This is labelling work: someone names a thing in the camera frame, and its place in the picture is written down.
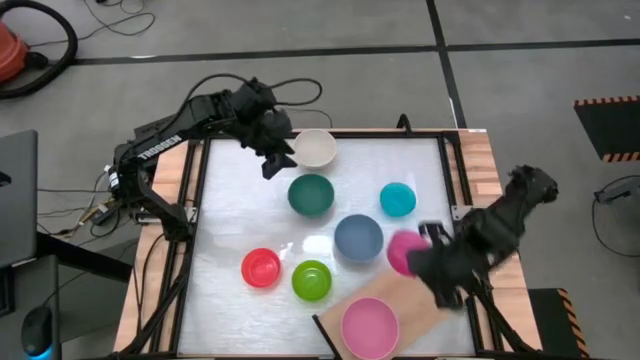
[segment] computer mouse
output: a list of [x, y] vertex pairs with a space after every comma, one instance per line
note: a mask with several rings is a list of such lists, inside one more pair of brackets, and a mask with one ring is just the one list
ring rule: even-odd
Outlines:
[[51, 310], [39, 306], [25, 316], [22, 322], [22, 348], [31, 357], [40, 357], [51, 351]]

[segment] vacuum hose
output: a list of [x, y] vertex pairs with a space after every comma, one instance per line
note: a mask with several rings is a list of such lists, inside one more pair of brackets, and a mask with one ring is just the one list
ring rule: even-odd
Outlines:
[[39, 2], [35, 2], [32, 0], [6, 0], [4, 2], [0, 2], [0, 18], [2, 18], [2, 16], [7, 11], [19, 7], [35, 9], [51, 16], [58, 22], [58, 24], [62, 26], [64, 32], [67, 34], [68, 46], [62, 58], [60, 58], [58, 62], [56, 62], [34, 81], [17, 89], [0, 91], [0, 100], [31, 95], [34, 92], [42, 89], [45, 85], [47, 85], [58, 75], [60, 75], [60, 73], [62, 73], [69, 65], [71, 65], [71, 63], [75, 59], [76, 53], [78, 52], [78, 36], [76, 35], [76, 32], [73, 30], [73, 27], [71, 26], [69, 21], [67, 21], [67, 19], [65, 19], [57, 11]]

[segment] gray floor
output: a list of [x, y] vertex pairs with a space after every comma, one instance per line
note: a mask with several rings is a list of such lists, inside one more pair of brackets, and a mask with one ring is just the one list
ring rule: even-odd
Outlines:
[[[140, 4], [125, 1], [129, 10]], [[46, 3], [67, 16], [80, 35], [99, 26], [81, 1]], [[117, 7], [89, 3], [105, 20], [123, 17]], [[640, 4], [631, 0], [438, 0], [437, 5], [447, 44], [616, 39], [640, 33]], [[147, 9], [157, 16], [149, 31], [134, 37], [102, 31], [81, 43], [79, 56], [435, 44], [422, 0], [148, 0]], [[62, 36], [51, 23], [39, 20], [30, 11], [15, 11], [3, 19], [28, 43]], [[145, 21], [137, 19], [120, 29], [132, 31]], [[55, 58], [62, 48], [42, 51]], [[560, 184], [559, 200], [534, 213], [527, 224], [521, 248], [527, 284], [569, 291], [592, 356], [637, 358], [639, 262], [611, 254], [596, 242], [590, 205], [593, 191], [619, 176], [640, 173], [640, 166], [600, 162], [572, 102], [638, 94], [640, 47], [450, 56], [468, 126], [489, 130], [502, 181], [514, 165], [529, 163]], [[314, 77], [325, 86], [325, 95], [311, 107], [331, 114], [336, 127], [391, 127], [401, 112], [416, 127], [455, 126], [438, 56], [421, 53], [76, 66], [29, 98], [0, 103], [0, 135], [39, 131], [41, 187], [90, 188], [112, 161], [114, 146], [130, 139], [134, 127], [175, 111], [193, 83], [221, 71], [266, 82]], [[202, 91], [223, 86], [237, 84], [220, 81]], [[293, 101], [310, 91], [300, 86], [277, 95]], [[305, 114], [293, 121], [299, 127], [318, 127], [326, 120]], [[88, 200], [82, 194], [41, 194], [39, 211], [83, 206]], [[637, 197], [598, 208], [605, 241], [639, 253], [638, 215]], [[73, 220], [42, 223], [57, 230]], [[90, 248], [117, 252], [136, 231], [125, 227]], [[87, 237], [82, 233], [73, 241]], [[65, 339], [98, 329], [65, 343], [65, 359], [106, 354], [115, 337], [126, 289], [90, 280], [62, 292], [70, 299]], [[83, 312], [72, 312], [76, 308]]]

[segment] wooden table frame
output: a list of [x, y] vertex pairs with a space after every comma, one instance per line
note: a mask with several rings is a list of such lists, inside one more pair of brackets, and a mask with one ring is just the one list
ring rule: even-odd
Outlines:
[[[341, 134], [361, 133], [368, 137], [384, 137], [384, 133], [393, 133], [392, 137], [402, 136], [405, 129], [331, 129], [336, 137]], [[483, 207], [491, 204], [502, 194], [502, 187], [496, 171], [491, 145], [485, 130], [416, 129], [413, 133], [445, 134], [449, 140], [443, 143], [448, 162], [448, 171], [452, 184], [447, 189], [449, 202]], [[202, 184], [206, 173], [209, 142], [202, 144], [182, 144], [163, 154], [154, 178], [153, 190], [170, 203], [180, 200], [186, 205], [199, 206], [202, 197]], [[146, 226], [140, 235], [135, 259], [135, 271], [142, 278], [142, 268], [153, 241], [161, 234], [159, 225]], [[186, 244], [170, 245], [167, 241], [157, 243], [148, 261], [145, 299], [142, 304], [142, 322], [148, 320], [156, 306], [167, 281], [178, 273], [185, 254]], [[494, 287], [493, 298], [497, 307], [511, 323], [521, 337], [534, 348], [540, 348], [533, 311], [529, 301], [524, 275], [518, 255], [514, 255], [490, 276]], [[182, 321], [182, 309], [186, 289], [174, 300], [165, 314], [162, 329], [154, 334], [145, 347], [145, 352], [177, 352], [179, 328]], [[114, 351], [126, 347], [136, 335], [137, 306], [133, 277], [129, 282], [120, 326], [114, 344]], [[501, 349], [494, 345], [490, 322], [482, 306], [478, 303], [477, 320], [482, 348]]]

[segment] dark green bowl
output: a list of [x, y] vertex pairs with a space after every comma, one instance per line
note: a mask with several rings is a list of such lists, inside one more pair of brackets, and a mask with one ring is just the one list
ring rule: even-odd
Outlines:
[[298, 214], [320, 216], [333, 204], [333, 186], [324, 176], [302, 175], [289, 186], [289, 204]]

